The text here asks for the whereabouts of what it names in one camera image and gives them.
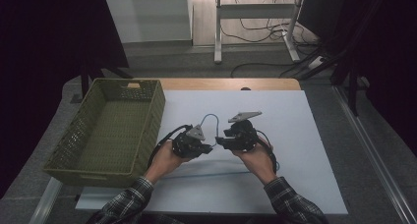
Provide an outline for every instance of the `person's right hand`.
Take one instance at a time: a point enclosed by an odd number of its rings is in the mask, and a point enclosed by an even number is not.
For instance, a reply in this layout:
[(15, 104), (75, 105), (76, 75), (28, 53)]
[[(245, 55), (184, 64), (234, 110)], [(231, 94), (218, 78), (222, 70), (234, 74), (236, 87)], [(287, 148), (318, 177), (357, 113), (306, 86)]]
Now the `person's right hand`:
[(255, 174), (264, 185), (276, 179), (276, 175), (273, 173), (272, 161), (267, 151), (260, 144), (257, 143), (249, 151), (232, 150), (232, 153), (238, 156), (248, 170)]

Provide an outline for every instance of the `white wall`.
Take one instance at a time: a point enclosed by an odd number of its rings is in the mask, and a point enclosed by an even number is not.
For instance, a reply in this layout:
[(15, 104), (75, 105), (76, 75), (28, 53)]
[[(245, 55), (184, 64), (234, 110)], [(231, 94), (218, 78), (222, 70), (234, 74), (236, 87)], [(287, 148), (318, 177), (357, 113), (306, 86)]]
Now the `white wall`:
[(106, 0), (122, 43), (191, 40), (187, 0)]

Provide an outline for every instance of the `gray floor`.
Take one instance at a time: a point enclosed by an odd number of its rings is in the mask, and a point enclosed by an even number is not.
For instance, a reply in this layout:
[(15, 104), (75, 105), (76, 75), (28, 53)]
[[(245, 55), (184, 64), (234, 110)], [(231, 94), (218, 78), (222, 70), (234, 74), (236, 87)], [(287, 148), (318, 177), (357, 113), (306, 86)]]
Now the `gray floor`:
[[(139, 78), (229, 78), (239, 64), (290, 63), (282, 45), (227, 46), (223, 63), (213, 63), (212, 48), (197, 48), (187, 44), (125, 45), (130, 69), (126, 72)], [(235, 71), (236, 78), (278, 78), (286, 66), (244, 66)], [(301, 70), (295, 69), (288, 75)], [(348, 215), (332, 215), (330, 223), (401, 223), (385, 188), (368, 159), (346, 115), (336, 100), (328, 82), (331, 70), (300, 82), (305, 90), (334, 176), (346, 204)], [(117, 76), (105, 72), (109, 78)], [(28, 223), (50, 179), (41, 167), (79, 104), (71, 103), (81, 92), (79, 79), (69, 81), (55, 117), (30, 160), (9, 191), (0, 200), (0, 223)], [(398, 182), (409, 204), (417, 212), (417, 159), (376, 112), (363, 91), (358, 93), (360, 119), (371, 136), (388, 170)], [(47, 223), (84, 223), (90, 216), (74, 209), (79, 187), (63, 186)]]

